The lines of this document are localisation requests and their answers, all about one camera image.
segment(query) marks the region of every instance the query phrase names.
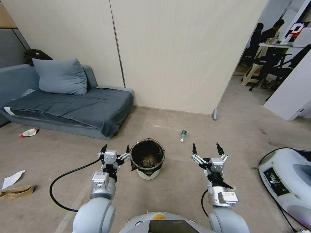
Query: metal bracket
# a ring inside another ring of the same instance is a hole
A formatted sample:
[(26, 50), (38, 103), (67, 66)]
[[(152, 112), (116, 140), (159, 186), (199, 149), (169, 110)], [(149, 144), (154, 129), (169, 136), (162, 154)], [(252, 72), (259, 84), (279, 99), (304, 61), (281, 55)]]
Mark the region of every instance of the metal bracket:
[(193, 161), (195, 161), (197, 164), (207, 164), (207, 162), (202, 159), (200, 156), (198, 156), (197, 154), (193, 154), (192, 156)]
[(104, 157), (104, 162), (103, 165), (101, 166), (101, 169), (105, 169), (106, 165), (113, 165), (114, 168), (117, 168), (117, 151), (116, 150), (106, 150), (104, 153), (103, 152), (98, 152), (97, 157), (101, 157), (103, 155)]
[(217, 120), (217, 108), (214, 109), (214, 111), (212, 113), (212, 118), (213, 118), (213, 120)]
[(127, 160), (129, 160), (131, 158), (131, 154), (130, 153), (124, 153), (123, 155), (120, 155), (117, 159), (123, 160), (124, 162), (126, 162)]
[(94, 189), (107, 188), (109, 183), (109, 174), (106, 172), (96, 172), (92, 178), (92, 186)]

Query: person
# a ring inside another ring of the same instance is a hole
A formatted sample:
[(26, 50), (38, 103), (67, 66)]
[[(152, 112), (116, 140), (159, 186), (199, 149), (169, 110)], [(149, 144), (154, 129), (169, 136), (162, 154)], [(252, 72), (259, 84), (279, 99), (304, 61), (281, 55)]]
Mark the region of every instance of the person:
[(263, 29), (263, 23), (258, 23), (254, 33), (252, 34), (251, 40), (250, 40), (250, 47), (248, 48), (248, 56), (251, 56), (252, 58), (255, 57), (256, 52), (259, 48), (259, 40), (261, 36), (261, 30)]
[(283, 19), (279, 19), (278, 21), (276, 21), (272, 28), (270, 28), (270, 29), (264, 31), (264, 32), (261, 34), (260, 39), (259, 39), (259, 43), (266, 42), (266, 40), (267, 40), (268, 38), (275, 37), (276, 32), (280, 29), (280, 27), (281, 27), (283, 24), (284, 24), (284, 20), (283, 20)]

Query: beige carpet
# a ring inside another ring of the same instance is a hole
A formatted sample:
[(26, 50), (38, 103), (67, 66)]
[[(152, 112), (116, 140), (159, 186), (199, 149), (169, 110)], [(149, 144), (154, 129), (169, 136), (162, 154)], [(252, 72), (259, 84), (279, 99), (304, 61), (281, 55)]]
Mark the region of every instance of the beige carpet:
[[(105, 143), (122, 154), (127, 144), (132, 146), (148, 137), (161, 142), (166, 159), (159, 176), (151, 181), (131, 172), (129, 162), (118, 171), (112, 233), (118, 232), (127, 219), (147, 210), (179, 214), (209, 228), (200, 204), (207, 180), (190, 156), (192, 144), (196, 143), (200, 156), (217, 157), (216, 142), (229, 155), (225, 181), (236, 187), (240, 202), (234, 210), (246, 220), (250, 231), (290, 232), (261, 184), (256, 167), (264, 154), (277, 147), (311, 150), (311, 122), (284, 121), (274, 115), (262, 107), (269, 90), (249, 92), (249, 87), (240, 84), (240, 78), (231, 80), (218, 108), (217, 121), (210, 115), (135, 107), (110, 141), (45, 129), (33, 137), (19, 138), (30, 127), (11, 123), (0, 128), (0, 178), (26, 170), (11, 187), (37, 185), (32, 195), (12, 201), (0, 199), (1, 232), (70, 233), (74, 213), (53, 203), (49, 196), (52, 180), (96, 160), (96, 152)], [(179, 142), (182, 130), (188, 131), (184, 143)], [(92, 165), (59, 180), (54, 187), (55, 197), (68, 207), (86, 203), (93, 172), (100, 166)], [(205, 206), (211, 212), (207, 199)]]

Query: display screen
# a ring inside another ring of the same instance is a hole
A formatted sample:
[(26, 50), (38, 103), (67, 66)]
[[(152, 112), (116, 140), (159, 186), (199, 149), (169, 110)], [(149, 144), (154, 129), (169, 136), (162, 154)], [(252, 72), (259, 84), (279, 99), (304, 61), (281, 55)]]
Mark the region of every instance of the display screen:
[(199, 233), (185, 220), (151, 220), (149, 233)]
[(287, 32), (285, 38), (289, 35), (292, 34), (292, 37), (290, 38), (289, 42), (293, 42), (301, 33), (302, 29), (307, 27), (310, 22), (297, 22), (294, 23), (291, 29)]
[(281, 196), (289, 193), (288, 189), (284, 186), (272, 167), (266, 170), (264, 174), (276, 195)]

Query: plastic bottle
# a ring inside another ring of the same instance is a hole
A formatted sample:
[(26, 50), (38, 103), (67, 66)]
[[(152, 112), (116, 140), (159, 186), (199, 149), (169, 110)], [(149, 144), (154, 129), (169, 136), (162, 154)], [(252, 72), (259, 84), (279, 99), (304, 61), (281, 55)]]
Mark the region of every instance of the plastic bottle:
[(289, 40), (292, 38), (293, 34), (289, 34), (285, 39), (281, 41), (280, 44), (288, 44)]
[(184, 138), (186, 137), (186, 134), (187, 134), (187, 131), (183, 130), (181, 132), (181, 139), (180, 139), (180, 142), (183, 142), (184, 141)]

